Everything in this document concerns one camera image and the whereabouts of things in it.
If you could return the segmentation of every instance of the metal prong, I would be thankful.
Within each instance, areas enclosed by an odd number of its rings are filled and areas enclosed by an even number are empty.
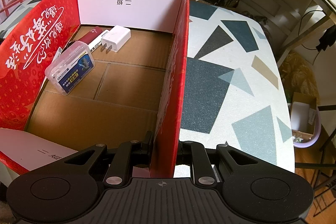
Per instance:
[[[101,45],[101,48],[100,48],[100,51],[102,52],[103,50],[105,50],[105,49],[106,49],[106,46],[107,46],[107,44],[104,44],[104,45],[102,44],[102,45]]]
[[[106,53],[109,53],[110,50],[112,50],[113,46],[109,46],[108,49],[106,50]]]

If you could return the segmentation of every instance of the crosshair symbol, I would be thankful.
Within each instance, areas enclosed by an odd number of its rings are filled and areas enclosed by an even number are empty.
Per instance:
[[[160,181],[159,183],[158,183],[158,185],[160,185],[161,187],[163,187],[163,186],[166,186],[168,183],[167,182],[164,182],[164,181]]]

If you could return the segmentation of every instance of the cardboard bottom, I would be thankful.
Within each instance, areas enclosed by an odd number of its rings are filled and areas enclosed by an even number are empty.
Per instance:
[[[82,26],[74,39],[90,29]],[[119,52],[100,46],[95,67],[67,96],[46,84],[26,131],[74,150],[143,140],[156,127],[171,45],[172,34],[131,30]]]

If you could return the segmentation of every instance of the ridged black surface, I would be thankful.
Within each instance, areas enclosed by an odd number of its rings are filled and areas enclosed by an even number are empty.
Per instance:
[[[226,208],[214,190],[188,178],[137,179],[107,190],[98,205],[69,224],[251,224]],[[17,224],[28,224],[20,220]]]

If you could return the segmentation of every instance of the clear plastic case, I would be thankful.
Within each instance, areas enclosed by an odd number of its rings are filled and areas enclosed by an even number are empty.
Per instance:
[[[75,41],[46,68],[45,76],[60,93],[67,95],[94,67],[89,46]]]

